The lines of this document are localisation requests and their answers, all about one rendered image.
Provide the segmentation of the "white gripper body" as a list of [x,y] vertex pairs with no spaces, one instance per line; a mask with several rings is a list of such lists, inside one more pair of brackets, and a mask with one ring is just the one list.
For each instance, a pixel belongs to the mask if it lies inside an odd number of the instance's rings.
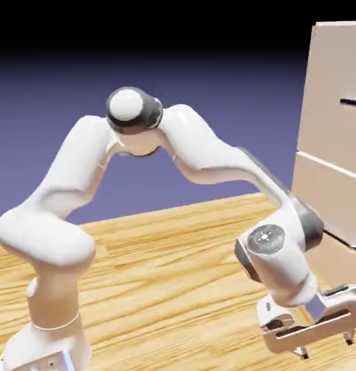
[[341,285],[320,294],[323,316],[311,325],[301,326],[291,312],[280,307],[272,296],[261,300],[261,333],[274,354],[293,352],[334,335],[356,330],[356,285]]

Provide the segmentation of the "light wood cabinet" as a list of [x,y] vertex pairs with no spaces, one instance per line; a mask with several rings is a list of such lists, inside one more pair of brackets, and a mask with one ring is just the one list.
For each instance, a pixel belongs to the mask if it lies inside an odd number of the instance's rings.
[[356,285],[356,21],[312,28],[291,190],[325,223],[312,270]]

